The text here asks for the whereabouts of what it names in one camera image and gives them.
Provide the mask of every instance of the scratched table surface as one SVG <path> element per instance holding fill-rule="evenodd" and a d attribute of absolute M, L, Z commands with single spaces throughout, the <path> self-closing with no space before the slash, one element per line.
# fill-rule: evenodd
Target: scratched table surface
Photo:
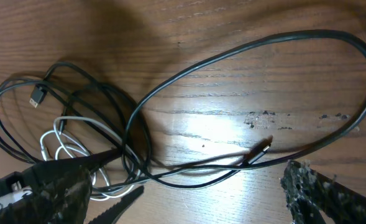
<path fill-rule="evenodd" d="M 52 63 L 66 60 L 140 100 L 202 59 L 270 34 L 305 29 L 344 30 L 366 41 L 366 0 L 3 0 L 0 83 L 11 75 L 42 77 Z M 67 88 L 86 83 L 68 69 L 59 70 L 55 82 Z M 29 86 L 4 95 L 0 113 L 17 140 L 40 157 L 39 137 L 52 128 L 62 106 L 48 97 L 34 109 L 31 91 Z M 154 156 L 166 165 L 250 151 L 272 135 L 264 161 L 341 127 L 365 95 L 366 61 L 358 51 L 337 40 L 303 40 L 260 47 L 202 68 L 162 90 L 143 113 Z M 100 96 L 88 98 L 110 109 Z M 111 147 L 82 123 L 67 128 L 93 152 Z M 366 196 L 366 118 L 344 138 L 303 159 Z M 280 187 L 285 166 L 240 172 L 201 190 L 148 182 L 118 223 L 290 223 Z M 0 150 L 0 176 L 27 167 Z M 120 161 L 109 169 L 114 183 L 125 176 Z M 167 180 L 198 184 L 219 175 Z M 90 202 L 86 222 L 117 201 Z"/>

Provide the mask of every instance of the cord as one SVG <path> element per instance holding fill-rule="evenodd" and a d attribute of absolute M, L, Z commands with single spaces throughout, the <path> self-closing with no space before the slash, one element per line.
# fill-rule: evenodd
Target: cord
<path fill-rule="evenodd" d="M 274 44 L 274 43 L 280 43 L 280 42 L 287 42 L 292 40 L 305 40 L 305 39 L 336 39 L 341 40 L 344 42 L 347 42 L 351 46 L 355 47 L 357 50 L 359 50 L 362 55 L 366 58 L 366 43 L 359 39 L 358 37 L 347 33 L 343 31 L 337 31 L 337 30 L 301 30 L 301 31 L 294 31 L 294 32 L 286 32 L 281 34 L 275 34 L 270 35 L 268 37 L 264 37 L 259 40 L 255 40 L 252 42 L 249 42 L 247 44 L 240 45 L 238 47 L 235 47 L 233 49 L 227 50 L 221 54 L 217 54 L 213 57 L 207 58 L 201 62 L 198 62 L 181 72 L 177 73 L 176 75 L 172 76 L 171 78 L 165 80 L 161 84 L 159 84 L 157 87 L 155 87 L 153 90 L 151 90 L 145 97 L 143 97 L 138 103 L 136 103 L 134 100 L 129 98 L 128 95 L 126 95 L 123 91 L 119 90 L 118 88 L 108 85 L 106 83 L 100 83 L 96 81 L 90 74 L 82 70 L 81 68 L 77 67 L 76 65 L 73 65 L 68 62 L 57 62 L 54 65 L 52 65 L 49 70 L 47 71 L 45 78 L 43 80 L 30 80 L 30 79 L 23 79 L 23 78 L 11 78 L 6 80 L 4 83 L 0 86 L 0 96 L 4 94 L 5 92 L 18 88 L 20 86 L 26 86 L 26 85 L 34 85 L 34 91 L 31 94 L 32 104 L 35 106 L 40 104 L 40 102 L 44 99 L 44 97 L 47 95 L 47 93 L 51 94 L 53 97 L 55 97 L 59 102 L 61 102 L 64 105 L 64 110 L 62 113 L 62 116 L 66 116 L 67 113 L 71 113 L 77 117 L 82 117 L 82 115 L 74 109 L 73 104 L 79 103 L 83 105 L 85 108 L 93 111 L 102 121 L 104 121 L 105 125 L 109 128 L 104 128 L 99 124 L 96 124 L 96 122 L 88 121 L 87 119 L 82 119 L 87 125 L 89 125 L 91 128 L 93 128 L 95 131 L 97 131 L 99 134 L 104 136 L 108 141 L 110 141 L 114 146 L 115 150 L 121 150 L 122 151 L 122 165 L 124 166 L 128 178 L 125 182 L 119 183 L 119 184 L 112 184 L 110 186 L 106 187 L 100 187 L 100 188 L 94 188 L 94 190 L 97 192 L 94 195 L 97 197 L 102 197 L 104 195 L 102 194 L 113 194 L 115 192 L 120 191 L 126 186 L 131 186 L 133 184 L 142 184 L 148 180 L 154 180 L 158 182 L 159 184 L 163 184 L 167 187 L 172 188 L 178 188 L 178 189 L 201 189 L 204 187 L 209 187 L 211 185 L 214 185 L 216 183 L 219 183 L 223 180 L 226 180 L 227 178 L 230 178 L 234 174 L 236 174 L 240 170 L 251 170 L 251 169 L 258 169 L 261 167 L 267 167 L 272 166 L 276 164 L 281 164 L 283 162 L 286 162 L 291 159 L 297 159 L 299 157 L 305 156 L 307 154 L 310 154 L 314 151 L 317 151 L 318 149 L 327 146 L 328 144 L 336 141 L 337 139 L 343 137 L 346 135 L 349 131 L 351 131 L 353 128 L 355 128 L 365 117 L 366 115 L 366 97 L 364 100 L 364 103 L 361 105 L 359 110 L 356 112 L 356 114 L 351 117 L 346 124 L 344 124 L 341 128 L 334 131 L 333 133 L 327 135 L 326 137 L 323 137 L 322 139 L 312 142 L 311 144 L 308 144 L 304 146 L 302 151 L 296 152 L 294 154 L 291 154 L 289 156 L 281 157 L 278 159 L 272 159 L 265 162 L 259 162 L 254 164 L 248 162 L 243 162 L 242 164 L 238 166 L 230 166 L 230 165 L 186 165 L 168 172 L 164 172 L 161 174 L 153 175 L 149 171 L 150 161 L 152 160 L 152 142 L 150 138 L 149 128 L 147 126 L 147 123 L 144 120 L 144 117 L 142 116 L 140 110 L 143 107 L 143 105 L 148 102 L 151 97 L 153 97 L 156 93 L 158 93 L 160 90 L 166 88 L 167 86 L 171 85 L 173 82 L 183 78 L 185 75 L 194 72 L 196 70 L 199 70 L 200 68 L 203 68 L 207 65 L 210 65 L 212 63 L 218 62 L 222 59 L 225 59 L 227 57 L 231 57 L 235 54 L 239 54 L 241 52 L 244 52 L 246 50 L 250 50 L 256 47 L 260 47 L 267 44 Z M 50 81 L 52 74 L 58 67 L 68 67 L 85 77 L 89 80 L 90 84 L 83 88 L 82 90 L 69 92 L 68 90 L 52 83 Z M 9 85 L 10 82 L 18 82 L 17 84 Z M 66 96 L 66 100 L 59 95 L 54 90 L 59 91 L 62 95 Z M 95 91 L 100 92 L 106 98 L 109 100 L 112 107 L 116 110 L 116 114 L 119 117 L 119 121 L 122 124 L 123 130 L 117 129 L 117 127 L 110 122 L 110 120 L 103 115 L 100 111 L 98 111 L 95 107 L 87 103 L 85 100 L 82 100 L 79 96 L 82 93 L 87 93 L 88 91 Z M 121 109 L 119 105 L 114 100 L 114 97 L 118 97 L 122 100 L 123 103 L 128 105 L 128 107 L 132 110 L 130 116 L 126 118 L 123 113 L 121 113 Z M 145 142 L 146 142 L 146 155 L 145 158 L 141 158 L 140 154 L 136 153 L 136 149 L 134 147 L 134 138 L 130 135 L 130 129 L 132 126 L 133 121 L 138 121 L 144 136 L 145 136 Z M 65 128 L 66 122 L 62 119 L 60 119 L 60 127 L 56 129 L 56 126 L 54 124 L 54 133 L 58 138 L 60 137 L 57 130 L 62 131 Z M 9 144 L 7 144 L 2 137 L 0 137 L 0 148 L 6 151 L 11 156 L 15 157 L 16 159 L 28 163 L 35 163 L 39 160 L 35 158 L 34 156 L 31 156 L 24 148 L 21 147 L 21 145 L 18 144 L 18 142 L 7 132 L 5 127 L 2 125 L 2 122 L 0 120 L 0 129 L 4 134 L 17 146 L 17 149 L 13 148 Z M 119 138 L 116 136 L 122 136 L 122 141 L 119 141 Z M 203 183 L 203 184 L 197 184 L 197 185 L 178 185 L 178 184 L 172 184 L 165 182 L 164 180 L 161 180 L 161 178 L 168 177 L 171 175 L 180 174 L 182 172 L 190 172 L 190 171 L 196 171 L 196 170 L 205 170 L 205 169 L 214 169 L 214 170 L 229 170 L 228 173 L 211 180 L 209 182 Z"/>

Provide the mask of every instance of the wooden surface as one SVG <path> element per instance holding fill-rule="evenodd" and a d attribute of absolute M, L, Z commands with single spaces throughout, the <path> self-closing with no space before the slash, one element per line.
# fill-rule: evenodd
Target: wooden surface
<path fill-rule="evenodd" d="M 13 73 L 41 76 L 62 59 L 139 100 L 195 62 L 270 34 L 303 29 L 344 30 L 366 41 L 366 0 L 3 0 L 0 83 Z M 56 76 L 84 82 L 68 70 Z M 39 137 L 62 107 L 49 97 L 33 109 L 31 90 L 6 94 L 0 112 L 11 133 L 40 157 Z M 358 51 L 336 40 L 306 40 L 268 45 L 194 72 L 157 94 L 143 112 L 156 158 L 165 164 L 248 151 L 269 135 L 273 147 L 264 159 L 272 159 L 336 130 L 365 94 L 366 61 Z M 110 146 L 81 123 L 68 128 L 93 152 Z M 366 118 L 348 136 L 305 159 L 366 196 Z M 110 165 L 113 182 L 124 175 L 119 163 Z M 0 176 L 26 167 L 0 150 Z M 284 168 L 240 172 L 202 190 L 149 182 L 118 223 L 290 223 L 279 181 Z M 215 175 L 220 174 L 168 180 L 195 184 Z M 87 221 L 116 202 L 91 202 Z"/>

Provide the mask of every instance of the black plug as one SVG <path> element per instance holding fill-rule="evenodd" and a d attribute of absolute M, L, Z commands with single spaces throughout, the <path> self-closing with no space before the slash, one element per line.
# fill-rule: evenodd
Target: black plug
<path fill-rule="evenodd" d="M 31 99 L 29 103 L 36 108 L 45 99 L 47 90 L 45 90 L 41 85 L 36 84 L 34 90 L 31 93 Z"/>

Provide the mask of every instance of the cable connector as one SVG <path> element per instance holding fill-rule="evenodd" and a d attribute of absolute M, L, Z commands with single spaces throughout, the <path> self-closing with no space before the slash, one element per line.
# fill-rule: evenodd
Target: cable connector
<path fill-rule="evenodd" d="M 34 90 L 32 90 L 29 103 L 34 106 L 34 108 L 38 107 L 43 99 L 45 99 L 46 94 L 47 90 L 44 90 L 41 85 L 36 84 Z"/>

